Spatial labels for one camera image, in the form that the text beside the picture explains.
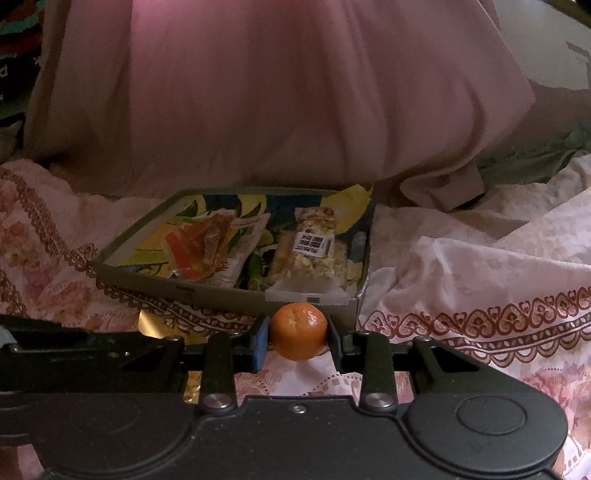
gold wrapper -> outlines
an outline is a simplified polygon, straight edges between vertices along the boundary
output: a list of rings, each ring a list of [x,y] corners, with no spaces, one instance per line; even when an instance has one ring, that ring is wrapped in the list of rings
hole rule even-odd
[[[164,338],[169,335],[180,335],[185,343],[206,343],[207,337],[190,329],[182,328],[174,322],[167,322],[162,317],[142,310],[138,319],[139,331],[148,337]],[[201,387],[201,372],[189,372],[189,380],[183,399],[189,403],[197,403]]]

orange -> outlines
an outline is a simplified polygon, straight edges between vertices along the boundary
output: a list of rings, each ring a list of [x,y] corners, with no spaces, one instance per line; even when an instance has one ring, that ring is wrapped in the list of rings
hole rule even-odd
[[[275,351],[289,360],[309,360],[326,345],[328,323],[309,303],[290,303],[275,312],[269,335]]]

screw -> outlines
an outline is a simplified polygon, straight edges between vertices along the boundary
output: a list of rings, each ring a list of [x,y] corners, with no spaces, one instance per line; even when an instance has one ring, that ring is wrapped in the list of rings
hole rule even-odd
[[[225,393],[210,393],[203,399],[203,405],[214,410],[221,410],[232,405],[232,399]]]
[[[290,407],[290,410],[293,413],[297,413],[297,414],[306,413],[308,411],[308,409],[304,405],[292,405]]]
[[[385,410],[395,404],[393,396],[388,393],[368,393],[361,400],[363,406],[373,411]]]

white label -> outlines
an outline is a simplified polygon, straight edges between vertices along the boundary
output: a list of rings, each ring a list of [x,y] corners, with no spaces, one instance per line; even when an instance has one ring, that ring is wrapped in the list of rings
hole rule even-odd
[[[298,232],[295,236],[293,251],[308,257],[322,258],[328,253],[331,241],[331,236]]]

